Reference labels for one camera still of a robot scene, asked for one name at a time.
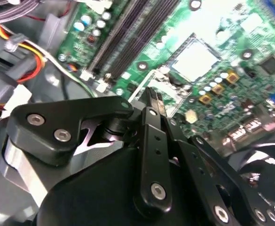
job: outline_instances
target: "black chip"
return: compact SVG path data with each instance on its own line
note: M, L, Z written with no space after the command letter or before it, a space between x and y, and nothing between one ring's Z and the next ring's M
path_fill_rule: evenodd
M266 90L267 90L267 91L271 91L271 90L273 90L273 88L274 88L274 87L273 87L272 85L268 85L268 86L266 87Z
M137 89L137 86L134 85L133 83L129 83L129 84L127 85L127 90L128 90L129 92L131 92L131 93L133 93L136 89Z
M260 66L269 74L275 74L275 57L271 55L268 59L266 59Z

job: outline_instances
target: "capacitor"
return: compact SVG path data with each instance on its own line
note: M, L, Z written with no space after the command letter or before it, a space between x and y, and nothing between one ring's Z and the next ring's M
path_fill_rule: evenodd
M103 20L98 20L98 21L96 22L96 26L97 26L98 28L104 28L104 27L106 26L106 22L103 21Z
M229 74L226 73L226 72L223 72L223 73L220 74L220 77L223 78L223 79L226 79L228 76L229 76Z
M205 115L206 115L207 119L214 119L214 115L213 115L212 111L210 111L210 110L206 111Z
M106 20L106 21L110 20L111 19L111 13L110 12L103 12L102 19Z
M210 85L211 87L215 87L215 86L217 85L217 83L214 82L214 81L212 81L212 82L209 83L209 85Z
M214 79L214 81L216 83L221 83L223 81L223 79L221 77L217 77L217 78Z
M79 31L79 32L82 32L85 29L84 24L82 24L81 22L75 22L73 24L73 27L75 28L76 31Z
M212 88L211 88L210 86L205 86L203 89L204 89L206 92L209 92L209 91L212 90Z
M167 36L166 35L164 35L164 36L161 37L161 42L162 43L166 43L167 42Z
M233 94L233 93L231 93L230 95L229 95L229 98L231 99L231 100L238 100L239 98L237 97L237 95L236 94Z
M99 37L101 35L101 31L99 29L94 29L92 31L92 35L95 37Z
M88 26L92 23L92 18L88 15L83 15L81 16L81 21L83 24L85 24L85 26Z
M199 94L202 95L202 96L205 95L205 93L206 92L204 90L199 91Z
M222 103L217 103L216 107L218 110L222 111L224 109L224 105Z
M157 49L161 50L161 49L163 49L164 47L165 47L165 44L164 44L164 43L162 43L162 42L156 43L156 48L157 48Z

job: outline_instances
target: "black wire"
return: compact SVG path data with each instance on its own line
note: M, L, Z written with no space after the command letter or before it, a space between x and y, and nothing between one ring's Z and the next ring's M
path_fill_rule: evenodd
M68 92L66 90L65 77L63 75L61 75L61 77L60 77L60 82L61 82L61 90L62 90L63 99L69 100L70 96L68 95Z

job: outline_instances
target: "fan blade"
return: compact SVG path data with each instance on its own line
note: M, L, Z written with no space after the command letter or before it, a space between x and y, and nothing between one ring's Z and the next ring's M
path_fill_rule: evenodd
M265 167L270 167L270 164L266 163L264 160L256 160L244 165L238 172L239 174L261 173Z

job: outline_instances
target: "yellow wire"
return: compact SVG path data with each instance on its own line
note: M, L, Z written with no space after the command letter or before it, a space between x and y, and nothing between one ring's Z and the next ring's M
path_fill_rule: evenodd
M0 29L0 37L2 37L5 40L9 39L9 37L7 35L5 35L1 31L1 29ZM25 44L22 44L22 43L19 43L18 45L21 46L22 48L26 48L27 50L29 50L29 51L33 52L34 54L36 54L41 60L42 67L44 67L44 57L40 52L38 52L36 49L32 48L31 46L28 46L28 45L25 45Z

